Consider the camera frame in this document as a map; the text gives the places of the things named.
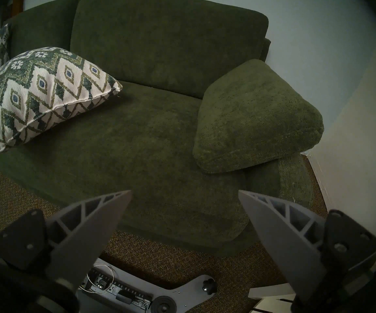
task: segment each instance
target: floor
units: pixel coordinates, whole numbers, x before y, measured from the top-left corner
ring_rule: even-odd
[[[315,194],[311,210],[326,217],[326,206],[316,178],[306,157],[304,161]],[[42,209],[45,216],[59,209],[0,174],[0,230],[36,207]],[[286,282],[260,243],[235,257],[221,258],[115,232],[101,258],[164,288],[176,288],[202,274],[213,276],[219,292],[190,313],[249,313],[257,302],[247,297],[250,288]]]

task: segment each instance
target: bolt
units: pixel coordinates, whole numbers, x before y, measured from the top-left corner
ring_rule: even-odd
[[[365,239],[366,241],[369,241],[369,240],[370,240],[369,236],[368,236],[366,233],[362,233],[362,234],[360,235],[360,237],[361,237],[362,239]]]
[[[345,253],[347,251],[347,247],[340,242],[335,244],[335,249],[336,249],[336,251],[338,251],[340,253]]]

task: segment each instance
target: green fabric upholstery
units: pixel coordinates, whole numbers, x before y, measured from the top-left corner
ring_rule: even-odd
[[[202,98],[261,56],[263,14],[204,0],[80,0],[70,51],[119,81]]]
[[[313,202],[313,190],[300,154],[276,159],[244,170],[246,175],[246,190],[273,197],[294,201],[306,208]],[[188,250],[211,253],[217,256],[233,256],[249,248],[258,241],[258,236],[249,222],[244,230],[231,241],[217,242],[212,247],[170,239],[136,227],[126,225],[120,229],[140,237],[173,245]]]
[[[254,59],[208,87],[193,155],[205,172],[224,173],[308,150],[323,130],[319,111]]]
[[[56,0],[21,12],[10,19],[10,58],[42,47],[69,50],[79,0]]]
[[[201,100],[121,82],[120,97],[0,154],[0,170],[65,206],[133,190],[121,224],[212,247],[248,224],[243,171],[203,173],[192,157]]]
[[[119,98],[0,154],[0,171],[32,193],[65,206],[132,189],[118,229],[222,256],[258,240],[238,189],[311,203],[294,151],[224,174],[192,157],[197,98],[242,63],[265,61],[266,16],[203,0],[57,0],[9,22],[11,57],[57,46],[123,84]]]
[[[262,52],[261,52],[261,56],[259,57],[259,60],[265,62],[265,60],[268,56],[270,45],[271,45],[271,41],[269,39],[265,38],[265,40],[263,41],[263,48],[262,48]]]

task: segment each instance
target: back cushion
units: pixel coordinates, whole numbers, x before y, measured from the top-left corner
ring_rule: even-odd
[[[21,12],[11,23],[10,58],[42,47],[69,50],[72,25],[79,0],[56,0]]]
[[[204,0],[80,0],[70,50],[118,80],[203,98],[258,59],[263,14]]]

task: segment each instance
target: black knob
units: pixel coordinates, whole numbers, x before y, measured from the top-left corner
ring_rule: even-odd
[[[208,295],[213,293],[217,293],[217,283],[214,279],[210,278],[209,280],[205,280],[203,282],[203,291],[206,292]]]

